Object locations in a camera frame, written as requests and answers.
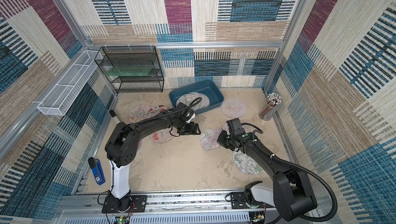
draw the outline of paper plate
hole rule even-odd
[[[236,168],[246,174],[257,174],[263,170],[255,160],[242,151],[232,152],[232,161]]]
[[[170,140],[172,140],[172,138],[174,138],[174,136],[172,136],[169,131],[172,130],[172,134],[177,136],[177,129],[176,128],[166,128],[166,129],[161,129],[160,131],[154,132],[151,135],[149,135],[149,138],[151,141],[155,142],[155,143],[165,143],[165,142],[169,142]]]
[[[201,136],[201,147],[205,150],[211,150],[220,146],[217,143],[222,129],[209,129],[205,131]]]
[[[195,100],[197,98],[196,95],[191,94],[191,93],[187,93],[187,94],[183,94],[182,96],[180,96],[178,98],[178,100],[176,101],[176,106],[181,102],[183,104],[185,104],[186,106],[189,106],[191,104],[191,102],[193,100]],[[192,109],[194,111],[197,111],[199,109],[201,109],[202,107],[202,101],[200,103],[198,103],[197,105],[193,106]]]
[[[164,106],[164,105],[158,105],[151,107],[148,112],[147,112],[147,118],[152,118],[154,116],[157,116],[160,112],[169,109],[169,107]]]
[[[140,122],[147,117],[147,113],[151,106],[148,104],[140,104],[137,105],[136,107],[132,108],[131,111],[128,114],[128,120],[131,123],[137,123]]]
[[[210,105],[210,100],[205,94],[197,93],[197,92],[192,92],[191,94],[194,94],[194,95],[202,98],[202,100],[201,100],[201,107],[202,108],[206,108],[206,107],[208,107]]]
[[[240,118],[246,113],[246,105],[238,99],[225,99],[221,104],[222,112],[230,118]]]

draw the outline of blue plastic tray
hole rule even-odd
[[[221,103],[224,101],[224,96],[220,92],[219,88],[216,87],[215,83],[213,83],[210,80],[205,80],[172,90],[169,93],[169,98],[171,100],[173,108],[176,107],[176,101],[180,96],[191,92],[203,93],[210,100],[210,106],[199,109],[198,111],[195,112],[196,115],[207,112],[214,108],[218,108],[221,106]]]

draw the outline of patterned wall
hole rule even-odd
[[[395,40],[396,0],[308,0],[271,83],[292,156],[337,195],[328,223],[396,223]]]
[[[65,0],[93,43],[281,40],[296,0]],[[165,88],[262,87],[276,48],[158,50]]]
[[[219,88],[262,88],[277,48],[161,49],[164,88],[212,80]]]
[[[52,0],[0,0],[0,137],[80,48]]]
[[[93,43],[280,40],[296,0],[65,0]]]
[[[72,193],[113,97],[97,69],[65,116],[35,119],[0,162],[2,223],[49,223]]]

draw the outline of black wire mesh shelf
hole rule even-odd
[[[105,75],[114,67],[144,67],[150,70],[144,76],[122,75],[125,73],[106,75],[117,93],[162,92],[164,89],[164,76],[153,46],[102,47],[95,62]]]

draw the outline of black cable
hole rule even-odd
[[[169,133],[171,134],[171,136],[173,136],[173,137],[180,137],[180,135],[174,135],[174,134],[172,134],[172,133],[171,133],[172,130],[173,130],[173,127],[172,127],[171,130],[169,131]]]
[[[112,178],[113,178],[112,183],[114,184],[114,165],[113,165],[113,163],[111,163],[111,165],[113,166],[113,168],[112,168],[112,170],[113,170],[113,173],[112,173]],[[110,193],[113,191],[113,188],[114,188],[114,185],[111,186]],[[100,204],[100,205],[105,205],[105,202],[103,202],[103,204],[99,202],[99,197],[100,197],[103,193],[105,193],[105,192],[100,193],[99,196],[98,196],[98,198],[96,199],[96,201],[97,201],[98,204]],[[104,206],[104,208],[105,208],[105,214],[106,214],[106,218],[107,218],[108,224],[111,224],[111,223],[110,223],[110,220],[108,219],[108,216],[107,216],[106,206]]]
[[[277,223],[281,218],[282,218],[282,217],[280,217],[280,215],[279,215],[278,217],[276,217],[275,220],[273,220],[273,221],[271,221],[271,222],[268,222],[268,223],[265,223],[265,224],[275,224],[275,223]]]
[[[163,117],[166,117],[166,116],[168,116],[168,115],[171,115],[171,114],[174,114],[174,113],[179,113],[179,112],[181,112],[181,111],[187,110],[187,109],[189,109],[189,108],[191,108],[191,107],[193,107],[193,106],[196,106],[198,103],[201,102],[201,100],[202,100],[202,98],[201,98],[201,97],[198,97],[198,98],[196,98],[195,100],[193,100],[189,106],[187,106],[187,107],[185,107],[185,108],[182,108],[182,109],[177,110],[177,111],[175,111],[175,112],[171,112],[171,113],[162,115],[162,116],[160,116],[160,117],[147,118],[147,119],[142,120],[142,121],[140,121],[139,123],[137,123],[137,125],[141,125],[141,124],[143,124],[143,123],[146,123],[146,122],[149,122],[149,121],[152,121],[152,120],[157,120],[157,119],[159,119],[159,118],[163,118]]]
[[[231,199],[230,199],[230,201],[227,200],[227,197],[228,197],[228,196],[231,196],[231,193],[228,193],[227,195],[225,195],[224,199],[225,199],[227,202],[231,202]]]
[[[241,123],[241,124],[242,124],[242,125],[249,125],[249,126],[251,126],[251,127],[254,127],[255,129],[258,130],[258,132],[259,132],[260,134],[263,133],[263,131],[262,131],[260,128],[258,128],[257,126],[255,126],[254,124],[251,124],[251,123]]]
[[[257,139],[256,137],[255,137],[255,133],[256,132],[258,132],[258,133],[260,133],[260,134],[263,134],[263,132],[261,131],[261,130],[253,130],[253,132],[251,133],[251,137],[252,137],[252,139],[254,140],[254,139]]]
[[[190,120],[190,118],[192,118],[192,116],[194,115],[194,109],[192,109],[192,108],[190,108],[191,109],[191,114],[189,115],[189,116],[187,116],[186,118],[180,118],[181,120],[183,120],[183,121],[188,121],[188,120]]]
[[[262,148],[260,148],[254,141],[253,144],[261,151],[263,152],[266,156],[269,156],[272,160],[276,161],[276,162],[281,162],[283,164],[286,164],[290,167],[294,167],[300,170],[303,170],[305,172],[307,172],[309,175],[311,175],[312,177],[314,177],[317,181],[319,181],[324,188],[326,188],[327,192],[329,192],[330,198],[331,198],[331,210],[330,212],[323,216],[323,217],[310,217],[310,216],[306,216],[306,215],[300,215],[299,217],[308,221],[312,221],[312,222],[325,222],[330,220],[331,218],[334,217],[335,213],[337,212],[337,208],[338,208],[338,203],[337,203],[337,198],[335,197],[335,194],[333,192],[333,190],[331,189],[331,187],[316,173],[308,170],[305,167],[302,167],[300,165],[297,165],[293,162],[288,162],[284,159],[281,159],[279,157],[277,157],[275,154],[268,154],[266,153]]]

